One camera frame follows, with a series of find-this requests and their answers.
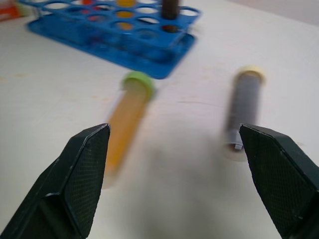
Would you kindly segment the yellow tube with green cap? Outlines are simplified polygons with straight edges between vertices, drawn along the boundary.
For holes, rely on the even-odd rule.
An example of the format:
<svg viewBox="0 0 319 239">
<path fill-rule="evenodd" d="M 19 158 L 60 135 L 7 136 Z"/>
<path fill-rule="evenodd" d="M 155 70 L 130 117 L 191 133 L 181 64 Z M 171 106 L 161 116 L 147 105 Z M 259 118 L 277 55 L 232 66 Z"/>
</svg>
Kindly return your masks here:
<svg viewBox="0 0 319 239">
<path fill-rule="evenodd" d="M 128 73 L 122 81 L 122 87 L 123 93 L 108 117 L 111 134 L 103 189 L 111 187 L 118 178 L 135 133 L 156 92 L 152 78 L 139 71 Z"/>
</svg>

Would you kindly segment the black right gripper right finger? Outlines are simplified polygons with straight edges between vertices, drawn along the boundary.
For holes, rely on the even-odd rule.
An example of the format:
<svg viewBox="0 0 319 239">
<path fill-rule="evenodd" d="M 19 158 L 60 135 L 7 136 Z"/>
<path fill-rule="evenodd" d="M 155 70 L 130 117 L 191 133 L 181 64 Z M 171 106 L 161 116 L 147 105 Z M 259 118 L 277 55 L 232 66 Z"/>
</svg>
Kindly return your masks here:
<svg viewBox="0 0 319 239">
<path fill-rule="evenodd" d="M 287 135 L 239 130 L 256 190 L 282 239 L 319 239 L 319 167 Z"/>
</svg>

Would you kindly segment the red tube standing in rack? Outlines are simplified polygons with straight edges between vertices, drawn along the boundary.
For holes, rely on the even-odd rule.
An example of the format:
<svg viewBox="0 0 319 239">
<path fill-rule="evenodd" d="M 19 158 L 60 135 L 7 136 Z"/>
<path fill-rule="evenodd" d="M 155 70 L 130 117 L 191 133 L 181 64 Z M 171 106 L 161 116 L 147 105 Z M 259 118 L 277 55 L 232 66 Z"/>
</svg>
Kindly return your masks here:
<svg viewBox="0 0 319 239">
<path fill-rule="evenodd" d="M 104 22 L 107 16 L 103 15 L 104 11 L 108 11 L 107 5 L 98 4 L 99 0 L 80 0 L 80 3 L 89 10 L 84 10 L 83 13 L 89 14 L 88 20 L 91 22 Z"/>
</svg>

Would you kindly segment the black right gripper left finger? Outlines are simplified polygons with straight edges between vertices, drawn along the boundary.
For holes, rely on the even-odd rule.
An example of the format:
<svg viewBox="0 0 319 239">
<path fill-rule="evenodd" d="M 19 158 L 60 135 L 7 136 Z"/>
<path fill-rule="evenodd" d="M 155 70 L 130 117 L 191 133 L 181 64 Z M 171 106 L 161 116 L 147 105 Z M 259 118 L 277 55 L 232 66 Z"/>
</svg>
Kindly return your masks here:
<svg viewBox="0 0 319 239">
<path fill-rule="evenodd" d="M 101 195 L 110 125 L 69 139 L 37 178 L 0 239 L 86 239 Z"/>
</svg>

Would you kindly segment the dark tube with cream cap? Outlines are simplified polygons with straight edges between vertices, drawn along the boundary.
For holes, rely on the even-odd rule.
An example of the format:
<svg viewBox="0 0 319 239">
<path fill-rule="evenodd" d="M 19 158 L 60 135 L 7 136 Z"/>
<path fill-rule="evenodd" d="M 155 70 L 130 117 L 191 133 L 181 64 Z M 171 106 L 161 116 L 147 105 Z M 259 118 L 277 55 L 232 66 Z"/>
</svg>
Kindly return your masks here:
<svg viewBox="0 0 319 239">
<path fill-rule="evenodd" d="M 223 143 L 225 158 L 229 160 L 247 160 L 239 129 L 243 123 L 256 123 L 260 92 L 264 83 L 264 72 L 254 65 L 244 66 L 234 76 Z"/>
</svg>

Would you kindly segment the yellow tube standing in rack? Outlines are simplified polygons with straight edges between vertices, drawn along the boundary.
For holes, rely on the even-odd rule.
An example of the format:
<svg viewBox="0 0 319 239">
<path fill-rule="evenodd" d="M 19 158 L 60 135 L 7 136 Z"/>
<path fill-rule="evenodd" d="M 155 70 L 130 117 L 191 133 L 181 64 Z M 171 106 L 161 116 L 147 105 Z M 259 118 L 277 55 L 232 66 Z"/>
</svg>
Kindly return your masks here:
<svg viewBox="0 0 319 239">
<path fill-rule="evenodd" d="M 127 9 L 132 8 L 136 5 L 136 0 L 116 0 L 117 6 L 125 8 L 125 10 L 120 10 L 116 12 L 116 16 L 119 18 L 131 18 L 134 16 L 134 13 L 127 11 Z M 133 25 L 127 22 L 118 22 L 117 26 L 121 30 L 130 30 L 133 28 Z"/>
</svg>

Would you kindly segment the blue test tube rack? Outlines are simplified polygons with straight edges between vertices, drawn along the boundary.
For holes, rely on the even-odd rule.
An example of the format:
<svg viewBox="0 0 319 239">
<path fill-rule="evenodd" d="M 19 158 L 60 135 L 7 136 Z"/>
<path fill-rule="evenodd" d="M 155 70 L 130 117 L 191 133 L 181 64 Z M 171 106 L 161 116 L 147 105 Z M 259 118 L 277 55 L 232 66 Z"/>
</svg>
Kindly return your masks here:
<svg viewBox="0 0 319 239">
<path fill-rule="evenodd" d="M 161 17 L 161 0 L 136 0 L 127 9 L 134 16 L 119 18 L 116 12 L 125 8 L 117 6 L 116 0 L 99 0 L 109 10 L 103 12 L 107 20 L 98 23 L 88 20 L 83 11 L 89 9 L 80 0 L 19 1 L 36 14 L 27 25 L 31 32 L 156 79 L 166 78 L 192 48 L 196 39 L 189 29 L 201 16 L 198 9 L 180 6 L 178 17 L 166 20 Z M 133 28 L 121 30 L 118 22 Z M 178 32 L 163 31 L 168 24 L 176 25 Z"/>
</svg>

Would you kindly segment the dark tube standing in rack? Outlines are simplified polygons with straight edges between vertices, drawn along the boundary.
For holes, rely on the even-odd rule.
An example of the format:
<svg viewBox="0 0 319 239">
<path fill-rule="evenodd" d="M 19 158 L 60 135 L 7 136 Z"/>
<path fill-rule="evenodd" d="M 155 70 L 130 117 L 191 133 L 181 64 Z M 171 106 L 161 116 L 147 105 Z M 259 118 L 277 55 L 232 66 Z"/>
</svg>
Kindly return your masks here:
<svg viewBox="0 0 319 239">
<path fill-rule="evenodd" d="M 179 15 L 179 0 L 162 0 L 161 17 L 166 20 L 175 20 Z M 162 30 L 168 33 L 178 32 L 176 25 L 168 24 L 162 27 Z"/>
</svg>

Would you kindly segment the orange object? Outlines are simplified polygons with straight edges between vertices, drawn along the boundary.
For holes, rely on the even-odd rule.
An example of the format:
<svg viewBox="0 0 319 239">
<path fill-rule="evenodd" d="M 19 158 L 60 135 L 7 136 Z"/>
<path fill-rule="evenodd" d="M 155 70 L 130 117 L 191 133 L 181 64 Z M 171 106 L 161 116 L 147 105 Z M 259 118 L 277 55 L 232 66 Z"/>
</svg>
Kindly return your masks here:
<svg viewBox="0 0 319 239">
<path fill-rule="evenodd" d="M 30 14 L 28 7 L 22 5 L 18 0 L 0 0 L 0 22 Z"/>
</svg>

